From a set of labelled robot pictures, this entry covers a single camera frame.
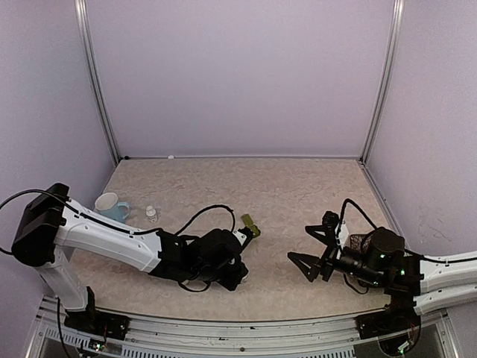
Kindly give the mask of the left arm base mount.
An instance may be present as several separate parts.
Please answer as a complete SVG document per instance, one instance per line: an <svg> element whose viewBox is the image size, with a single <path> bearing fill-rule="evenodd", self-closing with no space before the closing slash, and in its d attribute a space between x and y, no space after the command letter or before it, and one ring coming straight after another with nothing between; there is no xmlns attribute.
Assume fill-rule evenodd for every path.
<svg viewBox="0 0 477 358"><path fill-rule="evenodd" d="M125 315L106 313L100 310L91 312L66 312L64 324L84 333L102 336L106 339L125 340L130 319Z"/></svg>

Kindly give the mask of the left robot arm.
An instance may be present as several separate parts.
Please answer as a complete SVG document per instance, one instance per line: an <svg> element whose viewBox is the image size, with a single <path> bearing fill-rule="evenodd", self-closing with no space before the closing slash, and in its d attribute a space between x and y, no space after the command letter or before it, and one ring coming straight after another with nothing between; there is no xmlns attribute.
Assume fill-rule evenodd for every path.
<svg viewBox="0 0 477 358"><path fill-rule="evenodd" d="M171 280L183 289L198 281L208 289L217 283L232 292L248 274L241 254L256 238L253 228L216 228L203 236L179 229L140 230L88 210L69 197L69 187L24 190L12 199L34 194L24 209L10 255L35 268L59 299L67 315L90 332L104 325L92 289L83 285L69 264L65 248L78 248L127 264L152 277Z"/></svg>

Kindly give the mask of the green weekly pill organizer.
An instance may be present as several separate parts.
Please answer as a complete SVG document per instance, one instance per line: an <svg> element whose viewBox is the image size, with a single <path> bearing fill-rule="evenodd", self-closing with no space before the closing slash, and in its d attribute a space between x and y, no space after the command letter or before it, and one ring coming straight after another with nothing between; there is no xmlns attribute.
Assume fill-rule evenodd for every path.
<svg viewBox="0 0 477 358"><path fill-rule="evenodd" d="M253 238L258 237L261 234L261 230L255 224L254 220L251 218L249 213L245 213L241 216L241 221L246 228L248 228L253 233Z"/></svg>

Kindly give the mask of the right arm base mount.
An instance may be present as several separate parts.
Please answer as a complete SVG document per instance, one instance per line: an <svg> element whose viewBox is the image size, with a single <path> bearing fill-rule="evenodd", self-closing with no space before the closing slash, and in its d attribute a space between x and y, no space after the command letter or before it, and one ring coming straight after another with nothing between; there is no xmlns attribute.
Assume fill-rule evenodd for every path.
<svg viewBox="0 0 477 358"><path fill-rule="evenodd" d="M379 312L359 315L355 321L360 339L370 339L420 326L421 317L413 309L387 307Z"/></svg>

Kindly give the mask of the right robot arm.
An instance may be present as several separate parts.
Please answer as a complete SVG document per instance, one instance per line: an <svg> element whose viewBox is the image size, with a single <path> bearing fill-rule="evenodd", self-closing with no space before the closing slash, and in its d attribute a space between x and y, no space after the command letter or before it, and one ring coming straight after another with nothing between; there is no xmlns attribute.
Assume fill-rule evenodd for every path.
<svg viewBox="0 0 477 358"><path fill-rule="evenodd" d="M326 246L321 256L288 253L310 282L328 281L334 272L354 277L367 287L383 289L391 302L381 315L386 330L396 331L411 316L476 300L476 253L427 257L405 248L405 240L378 227L349 234L343 227L313 225L307 234Z"/></svg>

